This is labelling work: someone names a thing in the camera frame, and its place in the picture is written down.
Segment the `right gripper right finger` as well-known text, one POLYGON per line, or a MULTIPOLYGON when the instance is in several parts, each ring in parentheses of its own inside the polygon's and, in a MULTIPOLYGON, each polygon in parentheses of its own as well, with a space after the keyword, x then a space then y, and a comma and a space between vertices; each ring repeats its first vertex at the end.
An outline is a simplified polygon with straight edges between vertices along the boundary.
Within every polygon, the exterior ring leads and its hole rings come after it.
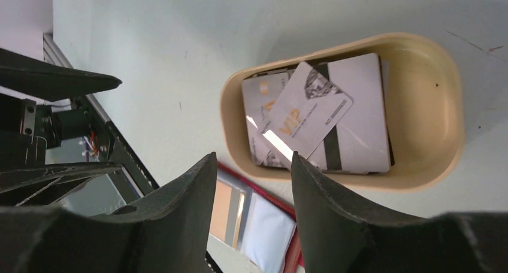
POLYGON ((506 272, 507 214, 429 219, 377 204, 295 153, 292 191, 307 272, 506 272))

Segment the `white VIP card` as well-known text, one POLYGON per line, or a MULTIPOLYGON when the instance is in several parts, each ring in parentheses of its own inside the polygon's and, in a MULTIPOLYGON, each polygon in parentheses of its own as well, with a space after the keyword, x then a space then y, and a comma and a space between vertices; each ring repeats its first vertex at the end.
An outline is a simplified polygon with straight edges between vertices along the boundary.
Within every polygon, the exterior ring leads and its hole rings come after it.
POLYGON ((353 105, 353 99, 307 62, 300 62, 258 127, 284 167, 293 153, 309 157, 353 105))

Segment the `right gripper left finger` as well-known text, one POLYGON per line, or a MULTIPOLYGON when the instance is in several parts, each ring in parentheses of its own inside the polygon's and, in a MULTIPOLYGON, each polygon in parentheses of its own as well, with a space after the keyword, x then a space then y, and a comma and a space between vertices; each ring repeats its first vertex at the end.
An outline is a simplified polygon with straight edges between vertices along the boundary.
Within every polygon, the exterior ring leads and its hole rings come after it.
POLYGON ((113 213, 1 205, 1 271, 122 272, 133 227, 113 213))

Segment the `white magnetic stripe card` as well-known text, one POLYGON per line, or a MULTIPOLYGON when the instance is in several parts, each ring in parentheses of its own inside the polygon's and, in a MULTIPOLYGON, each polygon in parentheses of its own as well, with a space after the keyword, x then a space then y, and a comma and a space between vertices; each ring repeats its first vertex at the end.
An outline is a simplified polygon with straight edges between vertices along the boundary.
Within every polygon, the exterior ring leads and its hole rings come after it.
POLYGON ((328 172, 387 172, 392 159, 379 55, 322 63, 316 69, 347 93, 353 104, 308 160, 328 172))

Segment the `gold card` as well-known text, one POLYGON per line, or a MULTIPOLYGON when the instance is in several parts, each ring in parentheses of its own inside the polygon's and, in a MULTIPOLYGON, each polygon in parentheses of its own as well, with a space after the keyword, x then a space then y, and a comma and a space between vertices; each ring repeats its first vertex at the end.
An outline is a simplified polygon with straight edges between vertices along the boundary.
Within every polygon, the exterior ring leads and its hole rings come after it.
POLYGON ((244 190, 217 180, 211 215, 210 234, 238 250, 246 194, 244 190))

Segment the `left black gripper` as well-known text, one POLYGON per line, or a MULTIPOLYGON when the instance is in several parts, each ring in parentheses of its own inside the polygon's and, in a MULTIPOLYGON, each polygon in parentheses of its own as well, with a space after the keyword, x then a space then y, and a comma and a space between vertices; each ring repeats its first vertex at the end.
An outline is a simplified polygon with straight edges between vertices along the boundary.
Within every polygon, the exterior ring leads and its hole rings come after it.
MULTIPOLYGON (((108 91, 121 83, 112 75, 64 68, 1 49, 1 86, 46 101, 108 91)), ((45 165, 47 141, 35 135, 36 113, 35 101, 1 94, 2 206, 48 205, 93 178, 121 169, 114 162, 45 165)))

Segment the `red card holder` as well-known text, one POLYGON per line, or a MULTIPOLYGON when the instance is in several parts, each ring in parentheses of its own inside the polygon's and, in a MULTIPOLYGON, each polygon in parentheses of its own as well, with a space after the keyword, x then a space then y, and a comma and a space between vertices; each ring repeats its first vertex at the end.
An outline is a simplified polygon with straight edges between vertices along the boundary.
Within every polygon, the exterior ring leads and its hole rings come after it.
POLYGON ((262 272, 297 272, 303 267, 295 210, 222 163, 218 164, 217 180, 239 187, 246 194, 240 247, 234 250, 262 272))

